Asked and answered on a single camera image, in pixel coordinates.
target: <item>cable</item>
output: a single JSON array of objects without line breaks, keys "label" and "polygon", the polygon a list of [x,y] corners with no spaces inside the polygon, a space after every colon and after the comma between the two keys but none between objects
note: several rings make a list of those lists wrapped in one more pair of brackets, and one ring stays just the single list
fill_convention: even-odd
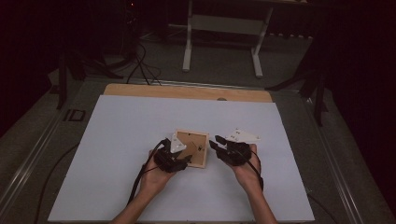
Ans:
[{"label": "cable", "polygon": [[79,143],[77,143],[77,144],[75,144],[73,147],[69,148],[69,149],[62,155],[62,157],[61,157],[59,160],[56,161],[55,165],[53,165],[52,168],[51,168],[51,170],[49,171],[49,175],[47,176],[46,181],[45,181],[45,183],[44,183],[44,188],[41,190],[41,193],[40,193],[40,198],[39,198],[39,200],[38,200],[38,207],[37,207],[37,210],[35,211],[35,222],[34,222],[35,224],[36,224],[37,221],[38,221],[38,215],[40,214],[41,203],[42,203],[42,201],[43,201],[44,193],[45,193],[45,191],[46,191],[47,184],[48,184],[48,182],[49,182],[49,180],[50,180],[50,176],[52,175],[53,171],[55,170],[55,168],[56,168],[56,166],[59,164],[59,162],[61,162],[61,160],[62,160],[67,154],[69,154],[71,151],[73,151],[73,149],[75,149],[76,147],[78,147],[78,145],[79,145]]},{"label": "cable", "polygon": [[306,195],[308,195],[308,197],[310,199],[312,199],[315,203],[317,203],[334,221],[334,223],[338,224],[337,219],[335,218],[335,216],[332,215],[332,213],[320,202],[318,201],[316,198],[314,198],[312,195],[310,195],[309,193],[307,193]]},{"label": "cable", "polygon": [[137,65],[136,65],[136,67],[134,68],[134,70],[132,70],[131,74],[128,76],[128,78],[127,78],[127,80],[126,80],[126,84],[129,83],[129,80],[130,80],[131,77],[134,75],[134,71],[136,71],[137,67],[141,66],[141,63],[143,62],[143,60],[144,60],[145,57],[146,57],[146,49],[145,49],[145,47],[143,47],[143,45],[141,45],[141,44],[138,44],[138,46],[140,46],[140,47],[143,49],[142,60],[141,60],[141,61],[137,60],[138,63],[137,63]]},{"label": "cable", "polygon": [[165,139],[162,140],[159,144],[157,144],[157,146],[154,149],[152,149],[151,153],[149,154],[147,161],[142,165],[142,168],[140,169],[139,174],[137,175],[136,179],[134,180],[134,186],[132,187],[131,196],[129,196],[127,205],[134,199],[134,195],[136,194],[136,190],[137,190],[137,185],[139,185],[142,175],[146,173],[145,170],[147,168],[147,165],[149,164],[149,160],[151,160],[152,156],[155,154],[158,147],[160,145],[164,145],[164,143],[165,143]]},{"label": "cable", "polygon": [[[162,72],[162,71],[161,71],[161,68],[159,68],[159,67],[154,67],[154,66],[148,65],[148,64],[146,64],[146,63],[142,63],[142,64],[145,65],[146,70],[148,70],[148,72],[149,72],[149,73],[151,74],[151,76],[153,77],[153,79],[151,80],[150,84],[152,84],[152,83],[154,82],[154,80],[155,80],[155,81],[157,81],[158,84],[160,84],[160,86],[161,86],[161,85],[162,85],[162,84],[161,84],[161,81],[158,79],[158,77],[161,75],[161,72]],[[157,76],[155,76],[155,75],[149,70],[149,67],[158,70],[158,71],[159,71],[159,74],[158,74]]]},{"label": "cable", "polygon": [[139,56],[136,56],[136,59],[137,59],[137,61],[139,62],[140,72],[142,73],[143,78],[146,80],[146,82],[147,82],[148,85],[149,85],[149,80],[148,80],[148,78],[146,77],[146,74],[145,74],[145,72],[144,72],[144,70],[143,70],[143,67],[142,67],[143,59],[140,59]]},{"label": "cable", "polygon": [[259,179],[259,183],[260,183],[260,187],[262,188],[262,190],[264,190],[264,180],[262,179],[262,174],[261,174],[261,169],[262,169],[262,163],[260,162],[260,159],[259,159],[259,164],[260,164],[260,172],[259,171],[257,171],[257,169],[256,169],[256,167],[254,167],[254,165],[253,164],[251,164],[251,162],[239,151],[239,150],[236,150],[236,149],[234,149],[234,148],[232,148],[232,150],[234,151],[234,152],[236,152],[236,153],[238,153],[243,159],[245,159],[245,161],[247,162],[247,164],[253,169],[253,171],[256,173],[256,175],[257,175],[257,178]]},{"label": "cable", "polygon": [[157,168],[160,168],[160,166],[156,166],[156,167],[154,167],[154,168],[151,168],[151,169],[149,169],[149,170],[145,171],[145,173],[147,173],[148,171],[155,170],[155,169],[157,169]]}]

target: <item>white object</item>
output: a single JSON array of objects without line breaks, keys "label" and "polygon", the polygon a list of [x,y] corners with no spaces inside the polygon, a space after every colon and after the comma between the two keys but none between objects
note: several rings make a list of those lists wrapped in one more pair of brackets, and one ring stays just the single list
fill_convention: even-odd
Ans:
[{"label": "white object", "polygon": [[171,152],[172,153],[179,152],[181,150],[186,149],[186,147],[187,147],[186,145],[184,145],[182,142],[180,142],[180,140],[178,140],[176,134],[173,133],[171,140]]},{"label": "white object", "polygon": [[235,143],[241,143],[256,142],[260,140],[260,137],[258,135],[248,133],[240,129],[235,129],[235,131],[233,131],[230,135],[226,136],[225,139]]},{"label": "white object", "polygon": [[192,30],[206,30],[245,35],[257,35],[259,40],[256,46],[251,49],[251,58],[253,61],[253,67],[256,77],[262,78],[262,65],[260,63],[259,52],[262,47],[262,41],[264,40],[272,13],[273,8],[269,7],[266,11],[264,21],[197,15],[192,12],[192,0],[190,0],[187,18],[187,41],[182,67],[183,72],[190,71],[192,52]]},{"label": "white object", "polygon": [[[265,198],[277,221],[314,220],[275,104],[103,95],[49,221],[111,220],[127,204],[149,151],[172,134],[169,130],[178,127],[225,135],[241,123],[265,139],[257,143],[258,155]],[[233,172],[209,149],[206,168],[178,172],[138,222],[247,222],[253,218],[248,197]]]}]

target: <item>metal frame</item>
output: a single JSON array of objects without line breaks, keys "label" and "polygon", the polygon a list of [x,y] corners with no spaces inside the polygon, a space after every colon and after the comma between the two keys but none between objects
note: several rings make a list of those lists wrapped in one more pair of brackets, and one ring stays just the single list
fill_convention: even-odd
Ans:
[{"label": "metal frame", "polygon": [[29,155],[23,161],[21,166],[18,168],[17,172],[15,172],[10,183],[6,187],[6,190],[1,195],[0,223],[4,222],[7,212],[11,208],[12,204],[14,204],[23,186],[28,180],[30,174],[35,169],[38,160],[41,158],[41,155],[47,148],[47,145],[50,142],[51,137],[55,133],[60,121],[67,112],[67,108],[71,105],[72,99],[74,99],[74,97],[77,95],[80,87],[81,87],[81,83],[78,83],[77,87],[73,88],[73,90],[69,92],[69,98],[64,101],[64,106],[62,106],[60,110],[57,110],[56,113],[53,115],[52,119],[50,120],[49,124],[46,126],[45,130],[37,139]]},{"label": "metal frame", "polygon": [[272,7],[268,8],[264,21],[194,15],[192,14],[192,0],[190,0],[189,16],[187,19],[187,43],[184,52],[184,61],[182,68],[183,72],[190,71],[192,51],[191,33],[192,29],[197,29],[245,35],[257,35],[259,37],[259,40],[256,46],[251,49],[251,57],[253,60],[255,75],[256,77],[261,78],[262,65],[260,64],[259,52],[262,47],[262,41],[264,40],[273,10],[274,9]]},{"label": "metal frame", "polygon": [[308,117],[311,119],[311,123],[313,124],[315,130],[318,133],[320,142],[323,145],[326,155],[326,160],[330,168],[329,170],[330,173],[332,174],[332,179],[334,180],[334,184],[338,189],[338,193],[340,194],[341,201],[344,204],[344,207],[346,209],[346,214],[349,217],[350,223],[352,224],[364,223],[361,217],[361,212],[359,211],[358,206],[355,203],[349,185],[346,179],[344,178],[340,166],[338,165],[337,159],[334,156],[333,150],[330,147],[330,144],[326,138],[326,134],[319,128],[317,124],[316,118],[311,108],[313,105],[311,99],[309,98],[308,100],[306,100],[306,98],[301,98],[301,100],[303,101]]}]

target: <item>white board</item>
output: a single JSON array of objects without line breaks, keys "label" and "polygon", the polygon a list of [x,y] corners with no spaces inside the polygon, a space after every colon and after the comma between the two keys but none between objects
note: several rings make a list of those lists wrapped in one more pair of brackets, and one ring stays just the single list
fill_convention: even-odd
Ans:
[{"label": "white board", "polygon": [[[274,103],[102,95],[82,137],[49,221],[109,221],[127,204],[149,150],[175,129],[225,136],[235,128],[261,141],[264,195],[278,221],[314,220],[288,137]],[[207,153],[206,168],[178,172],[141,222],[251,221],[232,170]]]}]

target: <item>white metal stand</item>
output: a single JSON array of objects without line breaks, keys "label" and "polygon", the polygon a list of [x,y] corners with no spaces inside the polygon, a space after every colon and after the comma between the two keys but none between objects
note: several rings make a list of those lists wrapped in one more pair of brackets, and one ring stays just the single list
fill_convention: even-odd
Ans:
[{"label": "white metal stand", "polygon": [[192,29],[207,30],[215,32],[236,33],[245,35],[258,35],[259,40],[255,48],[251,50],[254,71],[256,77],[262,77],[262,66],[260,64],[259,52],[265,37],[273,8],[268,8],[264,21],[243,20],[235,18],[213,17],[192,14],[192,0],[189,1],[189,17],[187,19],[187,44],[184,52],[183,72],[190,71],[191,64],[191,32]]}]

